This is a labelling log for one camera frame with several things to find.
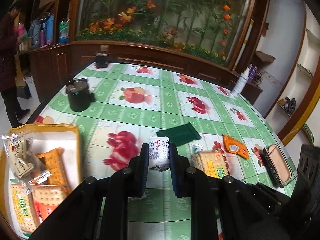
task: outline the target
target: metal bolt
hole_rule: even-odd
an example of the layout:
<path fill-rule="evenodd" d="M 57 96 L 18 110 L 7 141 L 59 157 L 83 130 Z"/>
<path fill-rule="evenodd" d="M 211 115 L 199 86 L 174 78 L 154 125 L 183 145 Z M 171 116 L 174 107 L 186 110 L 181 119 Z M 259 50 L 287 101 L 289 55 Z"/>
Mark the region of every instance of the metal bolt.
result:
<path fill-rule="evenodd" d="M 126 167 L 122 169 L 123 174 L 130 174 L 132 172 L 132 169 L 130 167 Z"/>
<path fill-rule="evenodd" d="M 223 179 L 228 183 L 232 183 L 234 181 L 233 177 L 231 177 L 230 175 L 224 176 Z"/>
<path fill-rule="evenodd" d="M 194 173 L 196 173 L 196 168 L 194 168 L 194 167 L 189 167 L 189 168 L 187 168 L 187 173 L 189 173 L 189 174 L 194 174 Z"/>
<path fill-rule="evenodd" d="M 94 183 L 96 180 L 97 180 L 97 179 L 96 179 L 95 177 L 87 177 L 87 178 L 85 179 L 85 182 L 86 182 L 87 184 L 92 184 L 92 183 Z"/>

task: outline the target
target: black hair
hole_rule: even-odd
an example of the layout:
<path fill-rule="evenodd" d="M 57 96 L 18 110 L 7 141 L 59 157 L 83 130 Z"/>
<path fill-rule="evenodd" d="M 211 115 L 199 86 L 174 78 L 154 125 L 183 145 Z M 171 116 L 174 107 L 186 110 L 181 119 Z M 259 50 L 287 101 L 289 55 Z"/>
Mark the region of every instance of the black hair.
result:
<path fill-rule="evenodd" d="M 12 11 L 14 8 L 16 8 L 17 10 L 20 10 L 22 6 L 23 6 L 23 1 L 17 0 L 10 6 L 9 12 Z"/>

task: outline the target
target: yellow trim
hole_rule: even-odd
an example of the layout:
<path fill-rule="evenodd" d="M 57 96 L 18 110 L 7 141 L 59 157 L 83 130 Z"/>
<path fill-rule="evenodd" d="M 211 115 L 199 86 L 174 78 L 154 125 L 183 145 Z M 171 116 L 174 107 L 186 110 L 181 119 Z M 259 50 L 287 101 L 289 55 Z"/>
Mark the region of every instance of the yellow trim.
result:
<path fill-rule="evenodd" d="M 31 132 L 73 132 L 76 134 L 77 140 L 77 164 L 78 164 L 78 177 L 79 182 L 82 181 L 82 167 L 80 161 L 80 153 L 81 153 L 81 145 L 80 145 L 80 133 L 78 126 L 73 124 L 25 124 L 18 128 L 10 129 L 10 132 L 24 132 L 24 131 L 31 131 Z M 0 154 L 0 211 L 3 214 L 4 218 L 8 221 L 8 214 L 5 208 L 5 198 L 8 196 L 4 195 L 4 185 L 5 185 L 5 166 L 6 166 L 6 154 L 4 148 L 2 148 Z"/>
<path fill-rule="evenodd" d="M 290 133 L 292 132 L 292 134 L 288 134 L 284 138 L 284 140 L 282 142 L 284 144 L 284 146 L 286 146 L 292 140 L 292 138 L 300 131 L 302 126 L 306 123 L 306 121 L 308 120 L 308 118 L 311 115 L 312 111 L 315 109 L 319 98 L 320 98 L 320 84 L 318 85 L 318 87 L 316 89 L 316 92 L 313 95 L 312 100 L 311 100 L 310 104 L 308 105 L 307 109 L 305 110 L 303 115 L 300 117 L 298 122 L 295 124 L 295 126 L 290 131 Z"/>

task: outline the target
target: wooden counter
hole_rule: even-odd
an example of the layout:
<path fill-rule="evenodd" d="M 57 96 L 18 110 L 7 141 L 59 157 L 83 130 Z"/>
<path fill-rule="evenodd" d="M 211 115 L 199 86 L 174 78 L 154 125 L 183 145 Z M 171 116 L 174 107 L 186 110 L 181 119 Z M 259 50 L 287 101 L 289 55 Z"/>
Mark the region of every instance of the wooden counter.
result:
<path fill-rule="evenodd" d="M 239 77 L 235 71 L 192 55 L 144 45 L 119 41 L 73 41 L 43 49 L 27 51 L 39 99 L 43 100 L 57 90 L 82 66 L 94 60 L 100 46 L 109 45 L 110 60 L 148 65 L 183 73 L 232 89 Z M 253 104 L 262 89 L 246 84 L 243 95 Z"/>

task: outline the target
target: black pants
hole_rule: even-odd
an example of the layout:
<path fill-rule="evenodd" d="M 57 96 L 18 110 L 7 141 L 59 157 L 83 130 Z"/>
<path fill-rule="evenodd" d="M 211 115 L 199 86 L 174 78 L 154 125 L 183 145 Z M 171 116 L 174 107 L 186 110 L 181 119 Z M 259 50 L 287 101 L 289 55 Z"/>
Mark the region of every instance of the black pants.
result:
<path fill-rule="evenodd" d="M 1 96 L 4 99 L 5 109 L 12 127 L 18 127 L 20 123 L 17 120 L 17 116 L 22 116 L 22 109 L 18 102 L 17 87 L 7 89 L 1 92 Z"/>

